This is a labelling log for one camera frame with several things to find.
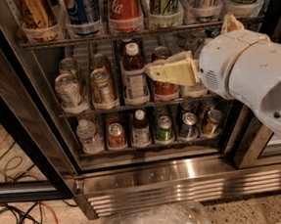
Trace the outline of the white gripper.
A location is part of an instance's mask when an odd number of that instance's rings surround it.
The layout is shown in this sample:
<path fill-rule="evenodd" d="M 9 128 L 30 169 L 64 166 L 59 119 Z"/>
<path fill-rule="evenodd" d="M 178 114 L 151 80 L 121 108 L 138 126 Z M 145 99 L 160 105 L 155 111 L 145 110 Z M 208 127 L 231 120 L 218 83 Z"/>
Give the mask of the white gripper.
<path fill-rule="evenodd" d="M 248 48 L 270 39 L 266 34 L 244 29 L 233 14 L 226 14 L 223 18 L 222 34 L 207 43 L 200 53 L 200 75 L 198 61 L 193 60 L 190 51 L 183 51 L 146 64 L 147 76 L 154 81 L 179 86 L 193 86 L 201 76 L 208 90 L 226 100 L 233 99 L 228 85 L 231 69 Z"/>

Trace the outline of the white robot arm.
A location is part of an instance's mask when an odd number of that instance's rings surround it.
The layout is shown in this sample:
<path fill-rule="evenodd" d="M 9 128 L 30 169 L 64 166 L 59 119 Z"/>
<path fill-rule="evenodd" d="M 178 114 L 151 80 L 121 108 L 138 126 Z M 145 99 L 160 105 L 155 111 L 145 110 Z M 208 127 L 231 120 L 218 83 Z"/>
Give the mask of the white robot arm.
<path fill-rule="evenodd" d="M 145 65 L 152 80 L 179 86 L 197 82 L 227 100 L 236 99 L 281 138 L 281 44 L 247 30 L 227 14 L 221 34 L 198 60 L 186 52 Z"/>

